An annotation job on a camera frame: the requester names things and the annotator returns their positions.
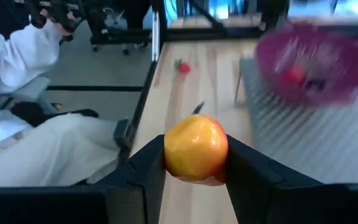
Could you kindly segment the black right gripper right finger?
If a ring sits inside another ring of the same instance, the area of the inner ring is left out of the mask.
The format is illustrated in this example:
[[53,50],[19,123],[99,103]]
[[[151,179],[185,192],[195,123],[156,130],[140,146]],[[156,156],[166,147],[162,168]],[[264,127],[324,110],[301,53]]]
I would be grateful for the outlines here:
[[323,184],[227,140],[226,188],[239,223],[358,224],[358,184]]

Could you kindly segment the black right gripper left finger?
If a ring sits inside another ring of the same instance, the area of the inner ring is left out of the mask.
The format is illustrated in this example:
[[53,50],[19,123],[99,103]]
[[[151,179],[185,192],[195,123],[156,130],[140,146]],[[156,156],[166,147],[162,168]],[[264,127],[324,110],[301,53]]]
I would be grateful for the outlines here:
[[166,171],[159,135],[95,184],[0,188],[0,223],[158,223]]

